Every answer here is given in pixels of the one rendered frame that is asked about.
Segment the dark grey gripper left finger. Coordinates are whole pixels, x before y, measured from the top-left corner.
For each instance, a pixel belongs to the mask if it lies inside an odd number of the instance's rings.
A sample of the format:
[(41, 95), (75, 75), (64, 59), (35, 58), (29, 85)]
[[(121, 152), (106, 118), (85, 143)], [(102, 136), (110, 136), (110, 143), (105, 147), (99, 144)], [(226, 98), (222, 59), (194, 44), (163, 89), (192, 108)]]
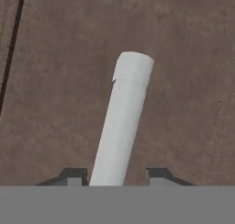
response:
[(39, 183), (40, 186), (87, 186), (86, 168), (65, 168), (57, 177)]

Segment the white straw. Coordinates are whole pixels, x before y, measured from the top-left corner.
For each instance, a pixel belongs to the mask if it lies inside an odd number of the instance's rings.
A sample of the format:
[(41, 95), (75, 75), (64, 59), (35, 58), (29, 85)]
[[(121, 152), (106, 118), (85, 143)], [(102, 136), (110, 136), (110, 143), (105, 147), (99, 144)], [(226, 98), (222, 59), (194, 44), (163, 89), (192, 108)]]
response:
[(117, 59), (90, 186), (124, 184), (154, 60), (124, 51)]

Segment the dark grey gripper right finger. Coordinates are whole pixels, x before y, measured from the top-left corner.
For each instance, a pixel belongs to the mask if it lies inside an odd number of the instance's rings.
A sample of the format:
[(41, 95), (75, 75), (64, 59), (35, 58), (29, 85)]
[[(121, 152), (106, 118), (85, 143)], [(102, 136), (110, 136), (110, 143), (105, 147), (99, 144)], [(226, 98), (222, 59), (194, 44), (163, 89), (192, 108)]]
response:
[(167, 168), (147, 168), (146, 178), (149, 186), (192, 185), (192, 183), (175, 177)]

